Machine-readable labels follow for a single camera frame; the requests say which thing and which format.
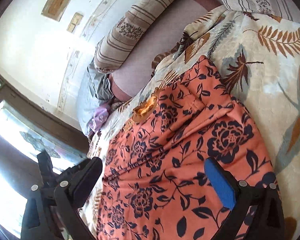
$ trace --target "beige blanket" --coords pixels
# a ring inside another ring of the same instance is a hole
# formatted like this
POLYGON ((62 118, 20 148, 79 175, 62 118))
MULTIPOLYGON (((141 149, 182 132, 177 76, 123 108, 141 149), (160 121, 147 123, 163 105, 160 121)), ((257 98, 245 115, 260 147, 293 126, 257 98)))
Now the beige blanket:
MULTIPOLYGON (((157 66, 148 85, 114 112, 92 140, 89 157, 105 158, 108 143, 164 80, 188 70, 201 55, 217 66, 227 88, 244 102, 265 140, 285 218, 300 235, 300 24, 220 6, 185 28, 181 46, 157 66)), ((261 163, 253 163, 256 169, 261 163)), ((99 180, 81 216, 93 232, 99 180)))

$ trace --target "coral cloth with black flowers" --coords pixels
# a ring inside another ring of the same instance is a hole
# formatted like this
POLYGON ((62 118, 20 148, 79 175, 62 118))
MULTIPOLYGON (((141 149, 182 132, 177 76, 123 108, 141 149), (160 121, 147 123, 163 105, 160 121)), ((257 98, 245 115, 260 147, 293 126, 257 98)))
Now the coral cloth with black flowers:
MULTIPOLYGON (((237 180, 277 183, 245 106, 205 56, 161 91, 143 123, 110 142, 95 223, 98 239, 211 239, 227 217, 203 168, 214 157, 237 180)), ((252 207, 237 239, 245 236, 252 207)))

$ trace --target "wall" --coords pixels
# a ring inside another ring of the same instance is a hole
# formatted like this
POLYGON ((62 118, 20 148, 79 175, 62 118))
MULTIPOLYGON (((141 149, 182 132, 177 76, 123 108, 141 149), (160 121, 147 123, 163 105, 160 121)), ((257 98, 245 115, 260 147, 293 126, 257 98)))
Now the wall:
POLYGON ((0 74, 30 100, 66 123, 75 117, 57 110, 58 96, 74 45, 94 50, 79 38, 101 0, 71 0, 60 22, 41 15, 47 0, 13 0, 0 19, 0 74), (66 31, 75 12, 84 15, 74 33, 66 31))

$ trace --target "silver screw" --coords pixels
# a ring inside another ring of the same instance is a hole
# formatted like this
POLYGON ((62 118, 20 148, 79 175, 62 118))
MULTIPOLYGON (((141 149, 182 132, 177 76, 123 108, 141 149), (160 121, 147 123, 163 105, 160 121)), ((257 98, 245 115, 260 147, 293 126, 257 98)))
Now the silver screw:
POLYGON ((276 189, 276 188, 277 188, 277 186, 276 186, 274 183, 270 183, 270 184, 269 184, 269 187, 270 187, 271 189, 276 189))
POLYGON ((246 187, 246 186, 248 185, 248 183, 247 183, 245 180, 240 180, 240 181, 239 181, 239 185, 240 185, 241 187, 246 187))
POLYGON ((31 187, 31 190, 32 190, 32 191, 36 191, 38 188, 39 188, 38 185, 33 185, 33 186, 31 187))
POLYGON ((64 180, 64 181, 62 181, 62 182, 60 183, 60 187, 66 187, 66 186, 68 186, 68 185, 69 185, 69 182, 66 181, 66 180, 64 180))

